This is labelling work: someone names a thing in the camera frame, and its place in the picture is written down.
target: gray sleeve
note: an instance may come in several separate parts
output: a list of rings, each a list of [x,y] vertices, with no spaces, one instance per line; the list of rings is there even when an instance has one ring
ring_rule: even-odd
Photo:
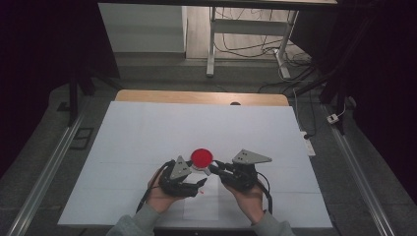
[[[269,212],[252,229],[258,236],[295,236],[288,221],[278,222]]]
[[[160,215],[151,206],[144,204],[135,216],[123,215],[106,235],[153,236],[159,218]]]

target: human hand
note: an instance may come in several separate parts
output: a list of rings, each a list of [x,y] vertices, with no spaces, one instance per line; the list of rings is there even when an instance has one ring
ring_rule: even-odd
[[[156,210],[156,212],[164,213],[169,209],[169,207],[171,207],[173,203],[184,198],[172,197],[165,194],[162,191],[162,189],[158,186],[160,174],[158,176],[155,176],[156,173],[157,171],[153,174],[153,177],[148,181],[148,188],[151,188],[151,190],[147,199],[147,204],[151,206],[154,210]]]
[[[258,185],[244,193],[239,192],[232,187],[223,184],[224,187],[233,194],[237,205],[243,213],[251,220],[252,224],[257,224],[264,216],[263,211],[263,192]]]

